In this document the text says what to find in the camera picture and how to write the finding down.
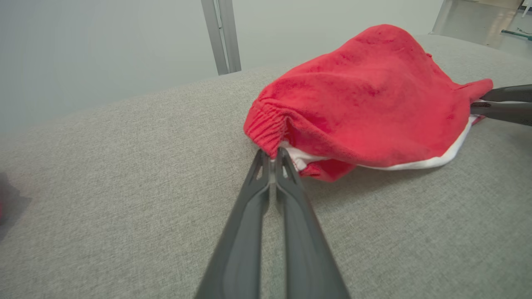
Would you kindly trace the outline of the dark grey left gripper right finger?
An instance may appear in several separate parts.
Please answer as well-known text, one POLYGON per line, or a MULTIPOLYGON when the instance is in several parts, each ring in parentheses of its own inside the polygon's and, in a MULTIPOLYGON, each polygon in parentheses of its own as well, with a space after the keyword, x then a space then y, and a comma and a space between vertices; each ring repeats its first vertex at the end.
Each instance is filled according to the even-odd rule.
POLYGON ((286 297, 348 299, 340 269, 285 148, 278 149, 274 177, 284 221, 286 297))

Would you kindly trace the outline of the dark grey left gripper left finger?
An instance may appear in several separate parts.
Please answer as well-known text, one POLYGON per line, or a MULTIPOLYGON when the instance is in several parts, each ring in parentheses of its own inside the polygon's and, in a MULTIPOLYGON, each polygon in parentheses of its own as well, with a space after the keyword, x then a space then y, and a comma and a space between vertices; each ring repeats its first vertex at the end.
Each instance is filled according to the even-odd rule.
POLYGON ((257 151, 205 274, 197 299, 258 299, 264 214, 270 197, 270 157, 257 151))

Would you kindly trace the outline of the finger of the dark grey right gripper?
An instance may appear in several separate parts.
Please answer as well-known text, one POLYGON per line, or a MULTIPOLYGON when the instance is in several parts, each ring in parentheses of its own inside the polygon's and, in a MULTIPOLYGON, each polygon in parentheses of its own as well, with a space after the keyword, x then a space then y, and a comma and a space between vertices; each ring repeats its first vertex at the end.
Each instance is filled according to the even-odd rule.
POLYGON ((492 102, 532 102, 532 84, 492 89, 481 99, 492 102))
POLYGON ((532 104, 517 102, 475 102, 470 106, 471 114, 519 125, 532 125, 532 104))

